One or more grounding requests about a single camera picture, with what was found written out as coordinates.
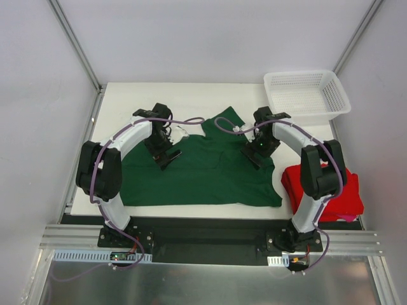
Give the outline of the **green t shirt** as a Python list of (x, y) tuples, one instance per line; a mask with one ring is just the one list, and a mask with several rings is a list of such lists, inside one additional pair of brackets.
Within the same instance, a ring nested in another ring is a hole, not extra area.
[(122, 161), (120, 198), (125, 206), (225, 205), (280, 207), (273, 188), (271, 158), (260, 157), (255, 166), (241, 152), (247, 139), (230, 135), (230, 126), (214, 119), (202, 124), (203, 135), (190, 135), (176, 144), (181, 155), (161, 170), (144, 143)]

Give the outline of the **white plastic basket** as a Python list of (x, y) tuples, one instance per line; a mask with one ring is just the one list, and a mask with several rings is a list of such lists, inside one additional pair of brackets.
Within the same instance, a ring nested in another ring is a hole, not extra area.
[(269, 72), (263, 81), (271, 111), (285, 112), (299, 125), (325, 125), (351, 111), (350, 100), (332, 71)]

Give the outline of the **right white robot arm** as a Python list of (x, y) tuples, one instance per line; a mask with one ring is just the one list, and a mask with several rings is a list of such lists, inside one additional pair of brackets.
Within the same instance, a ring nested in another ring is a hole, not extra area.
[(316, 227), (329, 201), (341, 195), (347, 183), (341, 145), (337, 140), (321, 141), (293, 123), (284, 113), (273, 114), (269, 107), (254, 112), (254, 138), (242, 153), (259, 169), (261, 157), (269, 157), (280, 143), (300, 158), (300, 184), (303, 196), (286, 228), (273, 239), (273, 245), (286, 252), (303, 249), (315, 240)]

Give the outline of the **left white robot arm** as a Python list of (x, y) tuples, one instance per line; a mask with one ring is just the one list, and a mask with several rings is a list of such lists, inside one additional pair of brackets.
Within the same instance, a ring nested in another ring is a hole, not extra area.
[(155, 104), (150, 111), (135, 111), (130, 121), (101, 142), (86, 141), (79, 156), (76, 185), (89, 195), (113, 231), (113, 240), (121, 247), (134, 242), (135, 233), (127, 227), (130, 216), (120, 197), (123, 182), (122, 161), (138, 144), (143, 143), (153, 161), (161, 170), (178, 156), (169, 135), (164, 131), (166, 122), (172, 119), (172, 111), (163, 104)]

